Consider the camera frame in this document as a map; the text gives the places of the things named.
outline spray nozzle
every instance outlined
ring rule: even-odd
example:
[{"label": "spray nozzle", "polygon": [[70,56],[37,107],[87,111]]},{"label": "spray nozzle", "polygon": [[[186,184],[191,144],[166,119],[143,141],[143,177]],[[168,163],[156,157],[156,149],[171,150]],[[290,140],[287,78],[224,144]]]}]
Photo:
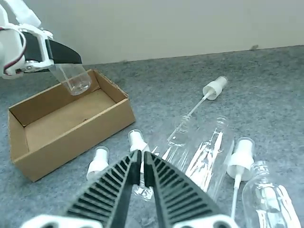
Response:
[{"label": "spray nozzle", "polygon": [[203,94],[208,100],[215,100],[223,88],[228,84],[228,79],[225,76],[218,77],[215,81],[210,82],[203,88]]}]

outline clear plastic bottle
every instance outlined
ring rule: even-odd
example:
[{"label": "clear plastic bottle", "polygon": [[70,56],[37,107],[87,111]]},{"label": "clear plastic bottle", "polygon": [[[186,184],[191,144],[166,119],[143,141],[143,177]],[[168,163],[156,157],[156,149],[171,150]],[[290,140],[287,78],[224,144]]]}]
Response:
[{"label": "clear plastic bottle", "polygon": [[196,135],[191,141],[191,161],[185,174],[216,200],[233,151],[233,132],[227,118],[218,116],[200,127]]},{"label": "clear plastic bottle", "polygon": [[147,188],[144,184],[144,170],[143,170],[143,158],[145,152],[150,152],[150,148],[147,143],[143,140],[143,134],[138,129],[133,129],[128,133],[130,152],[140,150],[142,152],[142,163],[140,169],[140,182],[139,186],[134,187],[135,195],[142,197],[145,201],[150,201],[153,196],[153,188]]},{"label": "clear plastic bottle", "polygon": [[247,228],[300,228],[286,189],[276,184],[265,161],[252,165],[254,177],[243,189]]},{"label": "clear plastic bottle", "polygon": [[148,142],[151,153],[185,172],[192,133],[193,122],[189,116],[166,121]]},{"label": "clear plastic bottle", "polygon": [[88,90],[92,83],[82,64],[55,64],[49,70],[73,96]]}]

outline bottle cap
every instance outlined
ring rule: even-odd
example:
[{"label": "bottle cap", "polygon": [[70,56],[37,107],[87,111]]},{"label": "bottle cap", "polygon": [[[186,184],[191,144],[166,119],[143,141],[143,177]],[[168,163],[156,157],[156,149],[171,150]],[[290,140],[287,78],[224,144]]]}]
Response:
[{"label": "bottle cap", "polygon": [[228,163],[227,173],[230,177],[235,178],[237,166],[244,167],[242,181],[248,181],[252,177],[251,165],[254,163],[253,151],[255,142],[248,137],[241,137],[237,141],[236,150],[231,155]]},{"label": "bottle cap", "polygon": [[87,170],[86,179],[93,179],[97,173],[104,170],[108,167],[108,156],[109,149],[105,146],[98,146],[95,150],[95,157],[93,161],[90,163],[89,168]]},{"label": "bottle cap", "polygon": [[203,94],[206,95],[208,92],[212,91],[212,94],[210,94],[207,99],[215,100],[227,84],[228,79],[225,76],[220,76],[215,81],[210,82],[203,88]]},{"label": "bottle cap", "polygon": [[133,129],[129,131],[128,138],[129,138],[130,146],[133,146],[134,144],[143,141],[142,136],[143,136],[142,132],[138,129]]}]

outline white spray cap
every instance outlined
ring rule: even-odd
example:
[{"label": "white spray cap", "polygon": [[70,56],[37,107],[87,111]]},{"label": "white spray cap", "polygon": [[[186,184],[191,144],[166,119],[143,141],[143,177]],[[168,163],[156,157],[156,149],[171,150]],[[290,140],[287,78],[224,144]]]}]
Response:
[{"label": "white spray cap", "polygon": [[38,28],[41,21],[22,0],[5,0],[20,24],[29,24]]},{"label": "white spray cap", "polygon": [[95,150],[95,156],[87,170],[86,179],[93,179],[97,173],[108,167],[109,149],[105,146],[98,146]]},{"label": "white spray cap", "polygon": [[241,137],[237,141],[236,150],[231,155],[228,163],[227,173],[230,177],[235,178],[237,166],[244,167],[242,181],[248,181],[252,177],[251,165],[254,163],[253,151],[255,142],[248,137]]},{"label": "white spray cap", "polygon": [[143,140],[143,134],[138,129],[133,129],[128,133],[130,152],[140,150],[140,151],[150,151],[147,143]]},{"label": "white spray cap", "polygon": [[228,79],[225,76],[220,76],[203,88],[203,94],[208,94],[208,100],[215,100],[227,84]]}]

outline bottle neck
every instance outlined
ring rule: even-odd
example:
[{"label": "bottle neck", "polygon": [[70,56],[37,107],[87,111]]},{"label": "bottle neck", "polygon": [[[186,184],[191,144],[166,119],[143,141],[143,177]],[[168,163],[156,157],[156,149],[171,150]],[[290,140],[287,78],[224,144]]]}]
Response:
[{"label": "bottle neck", "polygon": [[254,176],[261,176],[261,175],[267,176],[270,174],[266,161],[255,162],[252,165],[251,170],[252,170]]},{"label": "bottle neck", "polygon": [[216,119],[216,129],[219,131],[225,131],[229,126],[228,119],[224,116],[218,116]]},{"label": "bottle neck", "polygon": [[187,134],[191,128],[191,117],[184,115],[174,122],[175,131],[178,133]]}]

